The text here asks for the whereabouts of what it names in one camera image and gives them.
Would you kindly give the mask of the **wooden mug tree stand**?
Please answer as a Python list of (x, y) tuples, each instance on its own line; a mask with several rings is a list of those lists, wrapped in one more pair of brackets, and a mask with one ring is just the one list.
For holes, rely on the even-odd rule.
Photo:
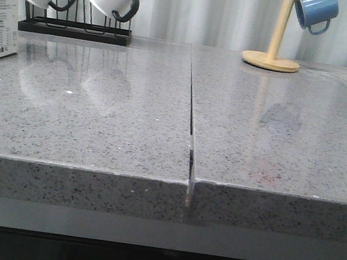
[(242, 59), (246, 63), (274, 72), (296, 73), (299, 71), (300, 66), (297, 62), (278, 56), (282, 38), (286, 30), (286, 24), (288, 24), (289, 16), (293, 8), (293, 3), (294, 0), (283, 0), (267, 52), (255, 50), (245, 50), (242, 52)]

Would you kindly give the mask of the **blue enamel mug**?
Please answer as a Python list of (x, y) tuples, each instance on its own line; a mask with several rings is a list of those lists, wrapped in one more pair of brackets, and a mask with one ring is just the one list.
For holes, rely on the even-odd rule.
[(325, 33), (339, 15), (339, 0), (294, 0), (298, 22), (312, 35)]

